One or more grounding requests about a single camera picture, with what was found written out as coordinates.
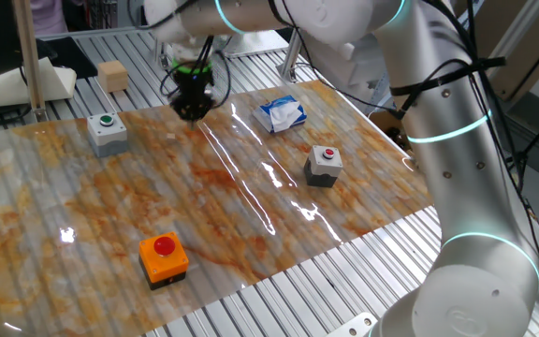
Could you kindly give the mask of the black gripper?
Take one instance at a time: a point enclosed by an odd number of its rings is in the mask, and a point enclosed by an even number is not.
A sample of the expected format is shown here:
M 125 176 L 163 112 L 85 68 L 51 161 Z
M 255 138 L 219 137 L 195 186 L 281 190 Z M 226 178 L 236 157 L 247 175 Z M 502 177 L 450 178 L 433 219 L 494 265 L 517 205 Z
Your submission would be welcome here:
M 191 74 L 177 71 L 172 79 L 177 84 L 178 94 L 170 99 L 170 106 L 190 128 L 194 128 L 214 104 L 212 95 L 206 93 L 207 87 L 213 86 L 212 72 Z

